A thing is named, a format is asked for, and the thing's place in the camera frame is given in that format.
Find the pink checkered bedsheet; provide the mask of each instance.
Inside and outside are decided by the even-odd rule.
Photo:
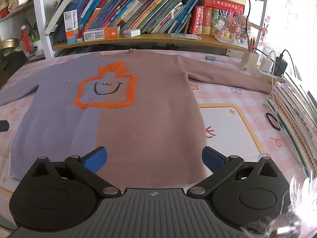
[[[169,55],[179,54],[200,61],[205,61],[205,56],[207,55],[183,51],[155,51]],[[102,54],[114,54],[120,52],[122,51],[105,51],[102,52]],[[63,63],[82,55],[83,54],[70,55],[27,64],[19,69],[7,81],[0,92],[44,67]],[[217,57],[218,62],[216,62],[216,64],[219,66],[239,70],[239,59],[218,55],[212,56]],[[259,139],[263,151],[272,157],[286,179],[290,181],[291,178],[296,175],[299,181],[304,180],[304,171],[292,154],[294,151],[286,138],[286,134],[283,131],[279,132],[273,129],[266,120],[265,114],[270,112],[270,109],[266,106],[267,95],[247,90],[241,92],[241,89],[238,88],[201,83],[196,80],[190,80],[190,82],[193,85],[199,85],[198,90],[193,90],[198,103],[227,103],[235,104],[240,107]],[[0,133],[0,214],[9,221],[13,221],[9,212],[9,199],[19,183],[18,180],[8,176],[9,149],[15,132],[32,102],[33,96],[34,93],[31,93],[18,101],[0,107],[0,120],[7,120],[10,124],[8,132]]]

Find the blue eraser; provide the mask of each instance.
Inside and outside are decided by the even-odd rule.
[[[99,169],[107,162],[107,150],[100,149],[93,156],[84,161],[83,166],[93,173],[97,173]]]
[[[217,61],[217,57],[206,55],[206,60],[208,60],[208,61]]]

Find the black power adapter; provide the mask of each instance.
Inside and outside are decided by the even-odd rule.
[[[281,77],[282,74],[284,74],[284,72],[286,70],[287,62],[285,60],[283,60],[282,58],[283,58],[283,54],[280,54],[279,57],[275,58],[275,68],[274,68],[274,72],[273,72],[273,74],[275,76]]]

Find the orange embroidered outline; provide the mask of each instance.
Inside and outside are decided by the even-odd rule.
[[[82,109],[87,109],[88,107],[108,107],[108,108],[118,108],[118,107],[126,107],[130,106],[134,103],[134,87],[137,82],[137,76],[134,74],[126,74],[127,69],[123,68],[124,62],[118,62],[118,63],[110,63],[107,65],[107,67],[100,66],[99,67],[99,72],[98,76],[96,77],[91,77],[83,82],[81,82],[78,86],[78,94],[76,99],[74,100],[74,105],[82,108]],[[128,84],[128,87],[126,89],[126,101],[125,102],[120,102],[120,103],[96,103],[96,102],[91,102],[88,104],[84,104],[80,102],[80,99],[83,95],[84,92],[84,85],[90,81],[98,80],[103,78],[107,72],[117,72],[115,77],[121,78],[121,77],[130,77],[130,81]]]

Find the pencil holder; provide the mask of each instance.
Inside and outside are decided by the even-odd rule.
[[[259,60],[258,53],[250,53],[246,50],[243,54],[240,66],[244,71],[254,71]]]

